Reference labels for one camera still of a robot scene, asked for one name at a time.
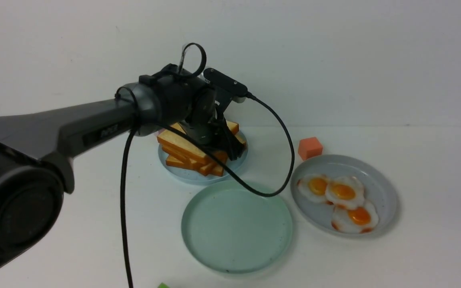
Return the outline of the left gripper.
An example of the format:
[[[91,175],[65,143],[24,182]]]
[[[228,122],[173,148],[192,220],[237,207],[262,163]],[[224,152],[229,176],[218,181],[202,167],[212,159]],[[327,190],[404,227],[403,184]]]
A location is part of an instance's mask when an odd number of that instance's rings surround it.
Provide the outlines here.
[[[236,160],[246,151],[229,129],[220,107],[217,89],[209,86],[183,86],[188,114],[182,121],[184,132],[203,146],[221,146],[230,160]]]

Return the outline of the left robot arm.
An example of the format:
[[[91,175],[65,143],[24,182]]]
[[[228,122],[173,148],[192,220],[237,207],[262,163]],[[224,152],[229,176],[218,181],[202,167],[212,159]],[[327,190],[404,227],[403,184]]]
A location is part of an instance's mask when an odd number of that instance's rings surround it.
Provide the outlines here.
[[[245,145],[227,127],[217,95],[220,84],[232,83],[210,68],[191,74],[169,64],[110,100],[0,116],[0,268],[55,224],[64,194],[74,191],[72,160],[123,133],[147,136],[180,124],[211,153],[240,158]]]

